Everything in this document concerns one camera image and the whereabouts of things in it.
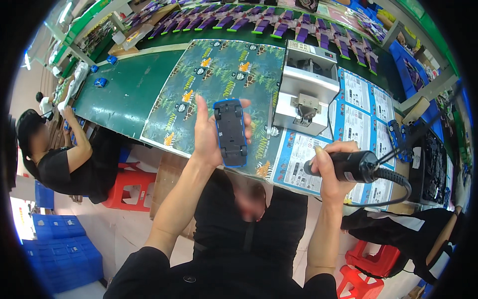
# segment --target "instruction sheet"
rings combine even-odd
[[[377,88],[374,89],[374,95],[377,117],[383,120],[385,123],[395,119],[391,98]]]
[[[356,184],[355,187],[345,196],[345,200],[361,203],[364,187],[365,184],[363,183]]]
[[[345,105],[343,141],[354,140],[360,150],[369,150],[370,116]]]
[[[377,143],[375,144],[375,155],[382,158],[392,150],[388,126],[381,122],[374,122],[377,126]],[[387,161],[387,164],[395,166],[395,156]]]
[[[387,125],[395,118],[391,97],[380,87],[343,68],[339,68],[337,74],[341,89],[328,109],[330,128],[318,136],[284,130],[271,183],[294,192],[320,196],[322,179],[304,173],[304,162],[314,157],[315,145],[323,147],[332,140],[353,140],[360,150],[370,150],[379,159],[391,150]],[[394,170],[395,164],[392,157],[382,167]],[[389,201],[392,186],[392,182],[384,179],[357,184],[345,201],[362,204]]]
[[[391,188],[393,182],[379,178],[375,182],[371,184],[369,198],[367,203],[379,203],[379,202],[386,202],[390,200],[391,196]]]
[[[274,182],[294,189],[320,195],[321,177],[310,176],[304,172],[304,163],[315,156],[316,146],[325,147],[325,140],[287,130],[283,136],[283,146],[274,173]]]
[[[345,101],[370,112],[369,86],[367,82],[349,73],[344,75]]]
[[[322,136],[324,138],[329,139],[332,141],[332,134],[330,133],[330,129],[332,129],[332,132],[335,130],[335,114],[337,112],[337,100],[333,100],[330,103],[329,109],[328,109],[328,114],[329,114],[329,119],[330,119],[330,127],[327,126],[325,130],[320,132],[319,136]]]

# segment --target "zebra pattern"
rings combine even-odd
[[[271,164],[269,161],[267,161],[265,164],[259,161],[256,167],[256,175],[259,175],[263,178],[270,178],[272,177],[273,168],[274,168],[274,165]]]

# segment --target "black cap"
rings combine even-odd
[[[18,145],[24,156],[31,155],[29,138],[38,131],[39,125],[46,122],[35,110],[28,109],[17,121]]]

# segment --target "plastic bag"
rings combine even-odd
[[[133,32],[130,36],[126,38],[126,41],[123,43],[123,48],[125,51],[133,48],[142,38],[148,34],[149,31],[153,30],[154,26],[151,24],[144,24],[140,29]]]

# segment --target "hand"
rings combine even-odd
[[[243,108],[250,105],[250,100],[240,100]],[[207,103],[203,97],[196,95],[197,119],[194,127],[194,145],[193,156],[198,157],[200,161],[207,163],[213,168],[222,164],[221,150],[217,139],[216,119],[214,115],[208,119]],[[243,114],[244,125],[246,127],[245,135],[247,144],[250,144],[252,129],[250,126],[250,115]]]
[[[63,121],[63,135],[69,137],[70,136],[70,131],[71,131],[71,127],[68,125],[68,122],[66,120]]]
[[[405,36],[403,36],[403,33],[399,33],[397,36],[397,40],[401,45],[405,45]]]
[[[75,113],[71,109],[71,106],[65,106],[65,109],[63,109],[63,116],[68,122],[72,122],[75,119]]]
[[[322,197],[323,204],[342,205],[345,196],[353,189],[356,183],[341,182],[337,180],[335,175],[334,164],[329,156],[329,153],[343,152],[353,153],[358,152],[359,148],[355,141],[336,141],[327,144],[324,148],[319,149],[319,155],[312,159],[312,172],[320,171],[322,177],[322,184],[320,186],[320,197]]]

